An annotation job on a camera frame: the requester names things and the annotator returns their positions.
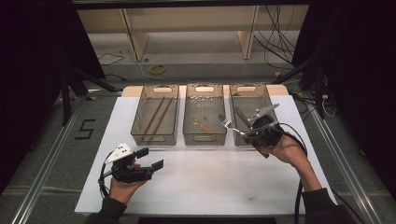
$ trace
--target floor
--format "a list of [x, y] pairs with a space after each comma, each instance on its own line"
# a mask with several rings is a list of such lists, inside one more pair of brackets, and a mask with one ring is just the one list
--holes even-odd
[[[271, 33], [257, 32], [255, 36], [265, 46], [267, 44], [262, 36], [270, 38]], [[298, 32], [288, 31], [286, 37], [293, 44], [298, 38]], [[192, 80], [223, 84], [271, 82], [276, 79], [276, 74], [286, 74], [292, 68], [284, 60], [264, 50], [258, 40], [253, 43], [250, 59], [243, 60], [236, 32], [150, 34], [144, 58], [140, 63], [134, 62], [125, 35], [90, 35], [90, 39], [107, 74], [106, 82], [118, 88], [163, 83], [186, 84]], [[271, 42], [275, 45], [279, 43], [278, 39], [272, 39]], [[282, 50], [271, 47], [270, 44], [267, 47], [284, 58], [291, 58], [292, 52], [284, 54]], [[162, 75], [151, 74], [149, 69], [154, 64], [164, 65], [166, 71]], [[297, 84], [300, 77], [301, 75], [298, 75], [284, 85], [289, 91], [299, 91]], [[36, 200], [33, 200], [31, 210], [28, 210], [26, 215], [26, 222], [82, 223], [85, 220], [83, 215], [74, 213], [74, 207], [91, 169], [112, 106], [120, 96], [118, 92], [103, 91], [88, 81], [86, 86], [90, 89], [90, 97], [72, 100], [77, 114], [67, 130], [62, 127], [62, 102], [55, 102], [45, 128], [39, 130], [40, 137], [35, 142], [34, 150], [26, 156], [7, 189], [0, 196], [0, 223], [12, 222], [17, 215], [16, 212], [20, 211], [29, 188], [36, 183], [38, 174], [42, 174], [46, 169], [48, 173], [42, 179], [43, 188], [39, 189]], [[344, 178], [342, 169], [337, 165], [333, 152], [318, 127], [315, 111], [301, 101], [296, 100], [296, 104], [330, 186], [364, 217], [364, 208], [361, 209], [360, 203], [357, 202], [354, 190], [351, 190], [349, 182]], [[325, 124], [342, 149], [375, 214], [382, 223], [396, 223], [396, 202], [370, 163], [360, 154], [359, 145], [354, 140], [353, 133], [349, 131], [343, 115], [338, 111], [333, 114], [333, 108], [328, 109]], [[83, 123], [84, 128], [93, 130], [89, 138], [87, 133], [80, 131]], [[65, 133], [65, 138], [61, 144], [55, 145], [59, 142], [60, 133]], [[52, 154], [57, 147], [59, 152]], [[49, 155], [53, 155], [52, 162], [46, 160]], [[126, 215], [121, 219], [121, 223], [137, 222], [138, 217]], [[276, 222], [292, 223], [292, 217], [277, 217]], [[378, 222], [366, 220], [366, 223]]]

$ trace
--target metal utensil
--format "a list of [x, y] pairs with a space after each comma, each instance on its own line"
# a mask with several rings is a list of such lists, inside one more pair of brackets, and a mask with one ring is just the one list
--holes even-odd
[[233, 126], [233, 124], [232, 124], [229, 120], [227, 120], [222, 114], [219, 114], [219, 115], [218, 115], [218, 118], [219, 118], [221, 124], [222, 124], [224, 127], [228, 128], [228, 129], [232, 129], [232, 130], [238, 132], [238, 133], [241, 134], [241, 135], [245, 135], [245, 133], [243, 133], [243, 132], [237, 130], [237, 129], [235, 128], [235, 126]]
[[206, 133], [215, 133], [215, 132], [213, 132], [213, 130], [209, 129], [206, 125], [201, 123], [198, 119], [193, 120], [192, 123], [194, 125], [198, 126], [202, 131], [204, 131]]

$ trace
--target aluminum rail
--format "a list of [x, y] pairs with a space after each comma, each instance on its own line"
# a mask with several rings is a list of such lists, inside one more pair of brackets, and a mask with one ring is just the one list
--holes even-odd
[[49, 155], [45, 159], [43, 165], [41, 166], [40, 171], [38, 172], [35, 181], [33, 182], [32, 186], [29, 188], [29, 191], [25, 195], [23, 201], [21, 202], [20, 206], [17, 209], [17, 212], [12, 219], [12, 224], [16, 223], [26, 223], [28, 217], [32, 213], [32, 210], [35, 206], [35, 202], [40, 195], [44, 184], [47, 181], [47, 178], [50, 175], [53, 165], [58, 158], [59, 153], [64, 146], [64, 142], [66, 140], [67, 135], [70, 132], [70, 128], [73, 126], [74, 121], [76, 119], [77, 113], [81, 106], [83, 105], [85, 97], [78, 97], [75, 101], [75, 105], [72, 109], [72, 114], [70, 116], [69, 121], [62, 127], [61, 131], [59, 132], [58, 136], [54, 144], [52, 145], [51, 150], [49, 151]]
[[379, 214], [375, 211], [373, 202], [367, 196], [363, 186], [361, 185], [361, 182], [353, 172], [353, 169], [347, 161], [347, 158], [344, 156], [342, 149], [332, 135], [332, 131], [327, 125], [327, 122], [324, 119], [321, 119], [320, 115], [312, 105], [309, 105], [309, 107], [310, 110], [314, 110], [312, 115], [315, 123], [318, 125], [319, 130], [322, 133], [323, 138], [325, 139], [329, 150], [332, 153], [332, 156], [334, 157], [335, 162], [337, 163], [337, 166], [346, 181], [346, 184], [348, 185], [359, 209], [364, 216], [364, 219], [367, 223], [371, 224], [383, 223]]
[[265, 5], [309, 5], [313, 0], [29, 0], [42, 7], [74, 9], [147, 8], [147, 7], [234, 7]]

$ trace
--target plastic container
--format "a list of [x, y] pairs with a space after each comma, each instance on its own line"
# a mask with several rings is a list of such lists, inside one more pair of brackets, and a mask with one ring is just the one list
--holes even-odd
[[138, 146], [176, 144], [178, 102], [178, 85], [143, 87], [131, 130]]
[[[272, 102], [264, 83], [230, 85], [230, 109], [232, 123], [236, 129], [242, 132], [250, 130], [251, 124], [244, 120], [254, 115], [256, 109], [269, 105], [272, 105]], [[277, 120], [274, 111], [271, 111], [269, 115]], [[249, 145], [236, 132], [233, 132], [233, 140], [236, 146]]]
[[227, 130], [219, 114], [225, 114], [221, 84], [188, 84], [183, 122], [186, 146], [224, 145]]

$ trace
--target white table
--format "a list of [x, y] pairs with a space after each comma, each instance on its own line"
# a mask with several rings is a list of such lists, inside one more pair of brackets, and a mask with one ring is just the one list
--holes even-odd
[[[101, 209], [102, 197], [97, 179], [108, 153], [120, 142], [125, 142], [133, 150], [141, 148], [130, 135], [138, 99], [120, 97], [117, 100], [78, 200], [76, 213], [88, 215]], [[291, 96], [271, 96], [271, 100], [273, 104], [280, 104], [276, 109], [278, 120], [291, 125], [304, 139], [318, 179], [335, 202]], [[224, 146], [185, 146], [182, 134], [184, 105], [185, 98], [181, 97], [177, 144], [174, 147], [150, 147], [149, 154], [138, 160], [142, 166], [164, 160], [164, 167], [136, 192], [125, 213], [138, 217], [292, 215], [299, 182], [297, 172], [274, 156], [265, 159], [253, 147], [235, 146], [230, 130]], [[226, 117], [230, 118], [228, 102], [225, 106]], [[287, 126], [283, 128], [293, 133]], [[303, 202], [300, 213], [304, 213]]]

